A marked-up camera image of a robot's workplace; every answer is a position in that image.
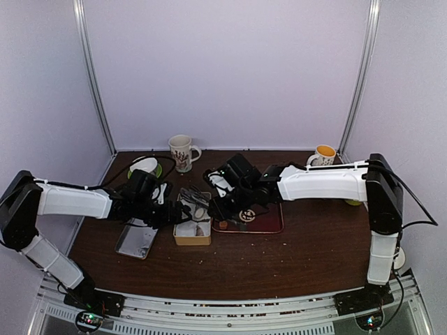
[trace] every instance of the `white panel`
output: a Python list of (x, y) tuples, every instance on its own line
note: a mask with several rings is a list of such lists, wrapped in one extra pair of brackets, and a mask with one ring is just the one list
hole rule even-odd
[[(94, 111), (72, 1), (0, 4), (0, 193), (15, 174), (81, 184), (98, 181), (110, 160)], [(64, 250), (77, 218), (38, 226)], [(23, 334), (41, 273), (0, 247), (2, 334)]]
[(337, 146), (369, 1), (86, 1), (119, 149)]
[[(440, 226), (405, 230), (436, 334), (445, 334), (447, 287), (447, 2), (382, 1), (366, 90), (347, 154), (381, 152)], [(405, 221), (425, 218), (405, 198)]]

